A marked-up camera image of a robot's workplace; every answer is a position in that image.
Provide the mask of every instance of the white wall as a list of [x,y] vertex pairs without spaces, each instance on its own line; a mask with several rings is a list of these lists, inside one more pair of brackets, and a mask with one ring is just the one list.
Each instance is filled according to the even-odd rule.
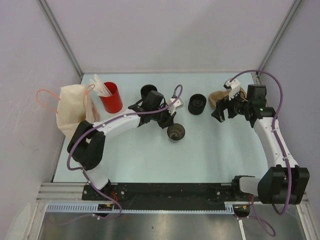
[[[38,89],[59,94],[79,83],[35,0],[0,0],[0,239],[25,203],[48,181],[63,140],[55,113],[36,101]],[[56,99],[41,95],[55,107]]]
[[257,68],[293,0],[47,0],[89,72]]
[[[295,160],[307,167],[307,195],[320,223],[320,2],[305,1],[265,70],[281,82],[284,101],[279,114],[283,137]],[[267,99],[278,106],[279,90],[270,78]]]

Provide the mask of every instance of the beige bag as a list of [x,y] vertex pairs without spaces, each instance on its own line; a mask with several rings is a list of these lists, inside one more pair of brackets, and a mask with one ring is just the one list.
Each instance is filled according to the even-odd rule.
[[[60,96],[55,95],[47,89],[40,89],[36,93],[36,99],[42,106],[56,113],[56,124],[58,128],[71,140],[81,121],[86,120],[89,123],[100,121],[97,108],[91,96],[88,94],[94,87],[94,84],[88,87],[82,84],[63,86],[60,88]],[[59,99],[56,110],[39,101],[38,93],[41,91],[46,91]]]

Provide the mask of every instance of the tabletop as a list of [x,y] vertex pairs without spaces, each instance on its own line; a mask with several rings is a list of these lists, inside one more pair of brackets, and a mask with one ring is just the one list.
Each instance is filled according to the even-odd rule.
[[[261,178],[268,170],[261,142],[244,116],[238,115],[223,123],[211,116],[213,109],[207,101],[200,115],[188,111],[189,99],[202,94],[224,90],[223,85],[235,73],[147,73],[147,74],[100,74],[103,82],[118,86],[123,102],[122,111],[137,102],[140,89],[147,84],[155,85],[166,99],[173,95],[178,84],[183,85],[181,96],[184,107],[177,110],[174,118],[185,128],[185,137],[173,143],[167,129],[156,122],[130,129],[105,143],[101,161],[105,174],[113,183],[230,183],[237,175]],[[92,74],[85,74],[82,84],[88,86]],[[237,78],[246,90],[253,84],[247,73]],[[101,115],[109,119],[115,114],[107,113],[94,91],[90,95]],[[67,169],[67,146],[64,141],[54,182],[86,182],[83,174]],[[71,160],[71,167],[78,167]]]

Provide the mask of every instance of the red container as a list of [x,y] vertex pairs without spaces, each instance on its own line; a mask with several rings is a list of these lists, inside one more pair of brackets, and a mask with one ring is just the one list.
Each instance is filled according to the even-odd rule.
[[112,96],[99,96],[103,103],[104,109],[110,114],[116,114],[124,106],[118,91],[118,87],[113,82],[105,82],[104,85],[110,90]]

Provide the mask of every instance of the orange handle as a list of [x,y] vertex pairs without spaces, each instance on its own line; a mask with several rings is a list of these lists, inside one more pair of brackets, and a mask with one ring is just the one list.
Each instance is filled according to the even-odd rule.
[[38,93],[40,93],[40,92],[42,92],[42,91],[45,91],[45,92],[47,92],[47,93],[50,93],[50,94],[51,94],[52,96],[54,96],[55,98],[59,99],[59,101],[61,100],[60,97],[57,96],[57,95],[55,95],[53,92],[51,92],[51,91],[49,91],[49,90],[47,90],[47,89],[40,89],[39,91],[36,92],[36,100],[37,100],[37,102],[38,102],[40,105],[44,106],[46,109],[49,109],[49,110],[55,112],[56,114],[58,114],[58,111],[57,111],[56,109],[53,109],[53,108],[51,108],[51,107],[49,107],[49,106],[47,106],[47,105],[44,105],[42,102],[40,102],[40,100],[39,100],[39,98],[38,98]]
[[90,84],[89,86],[86,87],[85,91],[84,91],[84,96],[83,96],[83,107],[85,110],[87,110],[86,106],[85,106],[85,98],[88,95],[88,93],[90,93],[96,85],[94,84]]

